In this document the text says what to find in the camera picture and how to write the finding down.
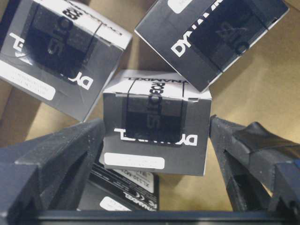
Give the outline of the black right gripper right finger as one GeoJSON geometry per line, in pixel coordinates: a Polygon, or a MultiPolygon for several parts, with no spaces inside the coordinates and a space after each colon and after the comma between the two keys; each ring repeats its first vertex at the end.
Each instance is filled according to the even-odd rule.
{"type": "Polygon", "coordinates": [[[265,129],[214,115],[209,137],[240,220],[300,222],[300,145],[265,129]]]}

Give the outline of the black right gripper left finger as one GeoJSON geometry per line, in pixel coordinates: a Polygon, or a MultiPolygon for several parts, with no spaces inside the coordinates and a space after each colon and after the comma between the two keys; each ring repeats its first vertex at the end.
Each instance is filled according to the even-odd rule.
{"type": "Polygon", "coordinates": [[[95,119],[1,148],[1,224],[28,210],[76,210],[104,135],[95,119]]]}

